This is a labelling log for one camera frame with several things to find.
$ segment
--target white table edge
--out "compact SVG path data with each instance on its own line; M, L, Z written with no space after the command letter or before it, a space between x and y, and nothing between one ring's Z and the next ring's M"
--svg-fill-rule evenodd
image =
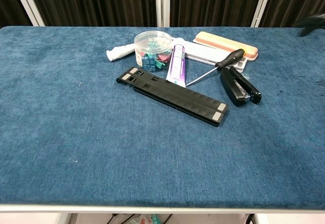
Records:
M14 205L0 204L0 213L8 212L61 212L61 213L117 213L117 214L239 214L239 213L314 213L325 214L325 210L305 209L249 209L249 208L167 208L132 206L78 206L78 205Z

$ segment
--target white tube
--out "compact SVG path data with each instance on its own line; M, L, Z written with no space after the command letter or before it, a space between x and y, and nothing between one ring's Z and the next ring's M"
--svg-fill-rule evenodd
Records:
M114 61L116 59L119 59L126 55L131 54L132 52L134 52L134 48L135 48L134 44L117 46L117 47L114 47L111 51L107 50L106 55L107 55L108 60Z

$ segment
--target table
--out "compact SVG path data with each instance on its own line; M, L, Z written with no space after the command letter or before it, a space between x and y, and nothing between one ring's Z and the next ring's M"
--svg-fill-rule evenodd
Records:
M243 75L261 103L235 107L211 74L190 89L229 104L213 127L118 84L135 55L106 50L145 30L258 47ZM299 31L0 29L0 210L324 213L325 30ZM186 81L210 69L188 59Z

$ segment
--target toothpaste tube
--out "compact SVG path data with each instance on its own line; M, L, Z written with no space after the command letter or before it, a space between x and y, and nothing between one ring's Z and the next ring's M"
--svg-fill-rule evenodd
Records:
M131 54L135 50L134 44L123 45L114 47L112 50L107 50L106 55L108 60L114 61L116 59L122 58L126 55Z
M185 48L180 44L174 46L166 80L186 88Z

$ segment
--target black screwdriver handle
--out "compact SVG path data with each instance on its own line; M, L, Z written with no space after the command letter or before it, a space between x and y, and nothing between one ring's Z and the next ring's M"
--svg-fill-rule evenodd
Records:
M238 49L230 53L224 60L217 62L214 66L217 67L217 70L220 71L222 68L225 68L231 64L235 64L245 55L245 50Z

